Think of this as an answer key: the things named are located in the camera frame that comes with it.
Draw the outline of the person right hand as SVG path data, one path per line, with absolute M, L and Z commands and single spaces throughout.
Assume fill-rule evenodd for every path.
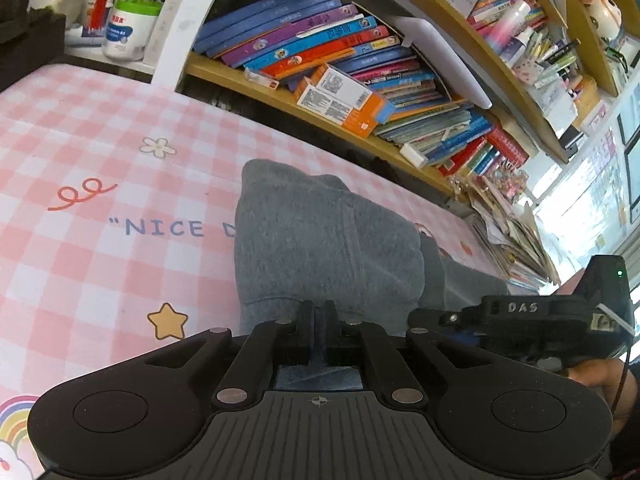
M 570 367 L 567 376 L 602 392 L 612 411 L 613 436 L 617 436 L 631 419 L 638 401 L 638 380 L 631 370 L 625 370 L 620 359 L 588 360 Z

